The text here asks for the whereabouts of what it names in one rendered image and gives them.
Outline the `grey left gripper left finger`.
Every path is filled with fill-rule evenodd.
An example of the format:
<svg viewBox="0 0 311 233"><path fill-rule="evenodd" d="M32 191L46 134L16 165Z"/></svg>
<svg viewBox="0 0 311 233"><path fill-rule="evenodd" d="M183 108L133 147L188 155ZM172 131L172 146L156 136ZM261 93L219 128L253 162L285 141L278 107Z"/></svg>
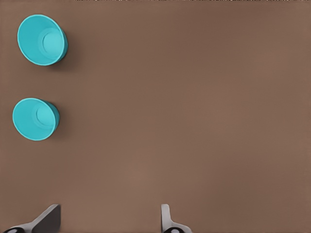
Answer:
<svg viewBox="0 0 311 233"><path fill-rule="evenodd" d="M52 204L33 221L13 226L3 233L59 233L61 205Z"/></svg>

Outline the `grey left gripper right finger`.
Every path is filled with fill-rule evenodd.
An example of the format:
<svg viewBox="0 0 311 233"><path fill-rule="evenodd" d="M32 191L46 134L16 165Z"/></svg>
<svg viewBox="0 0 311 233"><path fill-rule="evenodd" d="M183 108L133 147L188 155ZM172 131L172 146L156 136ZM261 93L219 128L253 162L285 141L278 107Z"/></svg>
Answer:
<svg viewBox="0 0 311 233"><path fill-rule="evenodd" d="M161 233L192 233L190 227L176 223L171 218L168 204L161 205Z"/></svg>

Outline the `small turquoise blue bowl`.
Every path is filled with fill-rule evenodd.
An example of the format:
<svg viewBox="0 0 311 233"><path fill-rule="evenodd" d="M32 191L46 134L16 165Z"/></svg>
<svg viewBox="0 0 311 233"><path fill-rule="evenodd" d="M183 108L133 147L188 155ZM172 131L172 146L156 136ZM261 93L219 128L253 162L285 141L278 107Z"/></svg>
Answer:
<svg viewBox="0 0 311 233"><path fill-rule="evenodd" d="M46 100L25 98L13 109L12 120L16 130L32 141L49 138L60 121L58 109Z"/></svg>

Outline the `large turquoise blue bowl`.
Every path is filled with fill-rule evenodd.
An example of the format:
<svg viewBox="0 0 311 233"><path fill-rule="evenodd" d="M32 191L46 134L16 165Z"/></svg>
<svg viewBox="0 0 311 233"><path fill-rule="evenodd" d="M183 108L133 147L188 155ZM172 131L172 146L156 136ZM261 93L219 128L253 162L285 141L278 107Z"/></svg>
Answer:
<svg viewBox="0 0 311 233"><path fill-rule="evenodd" d="M63 29L46 15L30 15L19 25L17 42L20 51L30 62L50 66L61 61L68 51Z"/></svg>

